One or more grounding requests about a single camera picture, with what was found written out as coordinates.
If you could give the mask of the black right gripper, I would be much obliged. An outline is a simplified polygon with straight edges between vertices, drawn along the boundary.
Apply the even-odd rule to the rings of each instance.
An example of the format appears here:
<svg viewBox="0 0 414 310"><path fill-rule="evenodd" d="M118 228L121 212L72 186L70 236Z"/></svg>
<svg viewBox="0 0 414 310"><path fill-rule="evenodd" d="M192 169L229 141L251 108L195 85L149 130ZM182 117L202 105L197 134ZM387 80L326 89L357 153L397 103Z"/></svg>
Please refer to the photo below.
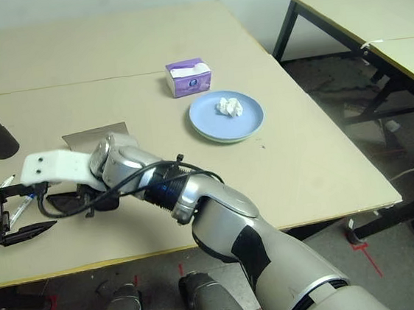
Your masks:
<svg viewBox="0 0 414 310"><path fill-rule="evenodd" d="M77 194L80 201L80 206L84 206L100 197L96 203L86 209L86 217L94 216L96 211L111 211L116 210L119 207L119 193L117 191L110 194L106 191L97 191L90 186L78 185Z"/></svg>

